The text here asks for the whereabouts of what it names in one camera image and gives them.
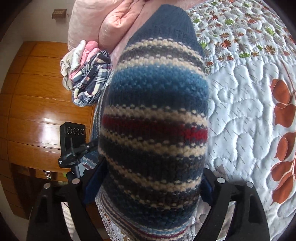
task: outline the silver screw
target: silver screw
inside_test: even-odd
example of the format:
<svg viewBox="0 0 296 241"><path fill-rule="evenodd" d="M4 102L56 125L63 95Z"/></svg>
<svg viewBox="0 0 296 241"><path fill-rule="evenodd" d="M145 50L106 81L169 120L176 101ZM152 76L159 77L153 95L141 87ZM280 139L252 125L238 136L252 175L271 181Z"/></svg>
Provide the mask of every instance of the silver screw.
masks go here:
<svg viewBox="0 0 296 241"><path fill-rule="evenodd" d="M225 179L222 177L217 178L217 181L221 184L225 183Z"/></svg>
<svg viewBox="0 0 296 241"><path fill-rule="evenodd" d="M252 187L254 187L254 184L253 184L252 182L247 182L247 186L248 186L249 188L252 188Z"/></svg>
<svg viewBox="0 0 296 241"><path fill-rule="evenodd" d="M78 184L80 182L80 179L79 178L74 178L73 180L72 180L72 183L73 184Z"/></svg>
<svg viewBox="0 0 296 241"><path fill-rule="evenodd" d="M50 183L45 183L45 184L43 185L43 187L44 187L45 189L50 188Z"/></svg>

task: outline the bed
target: bed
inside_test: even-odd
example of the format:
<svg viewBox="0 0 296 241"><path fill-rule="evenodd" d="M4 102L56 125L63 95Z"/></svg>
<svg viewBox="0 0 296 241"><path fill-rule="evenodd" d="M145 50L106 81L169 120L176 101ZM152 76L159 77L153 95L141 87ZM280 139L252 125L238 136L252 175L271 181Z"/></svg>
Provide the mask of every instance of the bed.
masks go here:
<svg viewBox="0 0 296 241"><path fill-rule="evenodd" d="M294 29L257 0L211 0L187 13L204 49L210 87L206 165L230 182L253 182L271 240L289 240L296 213ZM111 54L114 66L143 24L141 14ZM96 202L110 238L125 240ZM209 209L200 200L186 240L194 239ZM233 210L230 204L219 240L227 234Z"/></svg>

